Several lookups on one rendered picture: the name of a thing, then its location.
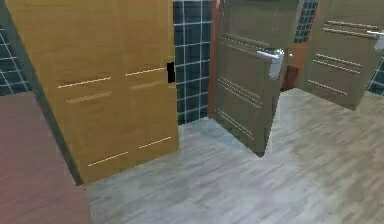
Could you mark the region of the grey-brown room door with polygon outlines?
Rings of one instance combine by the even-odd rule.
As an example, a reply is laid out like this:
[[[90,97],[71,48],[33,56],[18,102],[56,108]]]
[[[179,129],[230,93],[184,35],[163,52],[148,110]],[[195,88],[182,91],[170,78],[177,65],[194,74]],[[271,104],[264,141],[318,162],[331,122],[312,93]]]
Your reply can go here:
[[[216,42],[214,119],[250,151],[267,149],[304,0],[222,0]],[[277,80],[257,51],[284,50]]]
[[[384,0],[321,0],[300,89],[354,110],[384,54]]]

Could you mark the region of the light wooden room door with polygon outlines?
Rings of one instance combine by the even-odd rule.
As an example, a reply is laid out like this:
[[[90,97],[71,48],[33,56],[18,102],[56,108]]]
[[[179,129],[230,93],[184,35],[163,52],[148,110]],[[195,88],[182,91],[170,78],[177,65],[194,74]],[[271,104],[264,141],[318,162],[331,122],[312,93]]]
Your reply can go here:
[[[76,184],[177,151],[172,0],[0,0],[0,23]]]

